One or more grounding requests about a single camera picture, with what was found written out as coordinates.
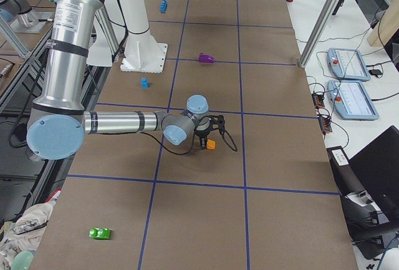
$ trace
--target brown tabletop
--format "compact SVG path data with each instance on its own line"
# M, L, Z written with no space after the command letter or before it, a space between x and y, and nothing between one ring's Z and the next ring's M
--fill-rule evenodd
M185 156L144 135L89 135L30 269L357 269L285 0L168 0L165 14L145 1L165 69L115 65L96 109L179 113L202 94L239 151L217 132L215 150Z

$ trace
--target metal pole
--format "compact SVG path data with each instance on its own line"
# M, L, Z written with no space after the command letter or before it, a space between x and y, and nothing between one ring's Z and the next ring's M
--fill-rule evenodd
M18 38L18 36L14 33L9 24L2 18L1 15L0 15L0 32L12 45L14 50L18 53L19 57L22 57L24 59L29 58L31 52L29 52L27 47L22 43L22 41Z
M317 45L317 42L322 35L325 25L329 20L329 17L334 10L334 7L337 5L339 0L326 0L322 11L320 12L319 18L313 28L312 33L310 34L309 40L306 43L305 49L298 61L298 66L304 68L309 61L310 55L312 55L314 48Z
M104 32L108 45L111 48L112 55L116 54L119 48L118 40L115 32L113 31L111 22L108 18L108 12L105 6L102 6L99 10L95 12L95 18L99 22L100 27Z

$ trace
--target white label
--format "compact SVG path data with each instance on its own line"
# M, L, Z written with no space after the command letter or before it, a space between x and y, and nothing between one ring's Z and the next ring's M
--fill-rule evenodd
M80 21L80 6L70 3L57 3L54 16L54 27L77 32Z
M339 166L348 165L349 162L346 159L344 152L342 150L332 150L332 154L334 155L336 161L338 162Z

